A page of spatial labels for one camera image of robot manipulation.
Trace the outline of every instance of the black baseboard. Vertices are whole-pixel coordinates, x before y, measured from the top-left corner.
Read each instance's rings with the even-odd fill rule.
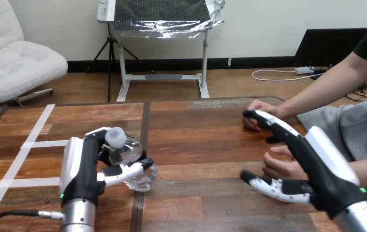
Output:
[[[228,66],[228,58],[207,59],[207,69],[258,69],[291,67],[294,57],[253,57],[232,58]],[[88,67],[92,72],[108,72],[108,60],[97,60],[92,64],[91,60],[68,61],[69,73],[83,73]],[[145,71],[191,71],[202,69],[202,59],[144,59],[138,63],[136,60],[125,60],[127,72]],[[119,72],[119,60],[113,64],[111,71]]]

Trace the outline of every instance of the wooden tabletop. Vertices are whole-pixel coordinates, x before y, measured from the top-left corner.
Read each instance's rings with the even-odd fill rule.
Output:
[[[99,197],[97,232],[338,231],[311,205],[276,201],[240,180],[242,169],[262,174],[270,147],[269,131],[242,127],[241,111],[253,99],[0,109],[0,212],[61,211],[57,185],[65,140],[100,127],[122,127],[154,159],[158,179],[145,193],[124,184],[107,187]],[[287,122],[304,134],[296,119]],[[1,231],[56,232],[59,222],[5,217]]]

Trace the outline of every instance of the gray pants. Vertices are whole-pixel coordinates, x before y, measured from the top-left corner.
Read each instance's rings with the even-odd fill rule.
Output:
[[[367,101],[325,106],[298,117],[306,129],[321,128],[348,162],[367,159]]]

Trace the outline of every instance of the white bottle cap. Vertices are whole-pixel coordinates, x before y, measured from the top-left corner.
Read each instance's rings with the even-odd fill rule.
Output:
[[[105,140],[111,147],[123,147],[127,141],[125,132],[120,127],[113,127],[105,133]]]

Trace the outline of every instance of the power strip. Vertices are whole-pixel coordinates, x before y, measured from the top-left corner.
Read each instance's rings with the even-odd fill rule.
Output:
[[[314,71],[314,67],[300,67],[300,68],[295,68],[294,69],[296,71],[296,74],[307,74],[307,73],[313,73]]]

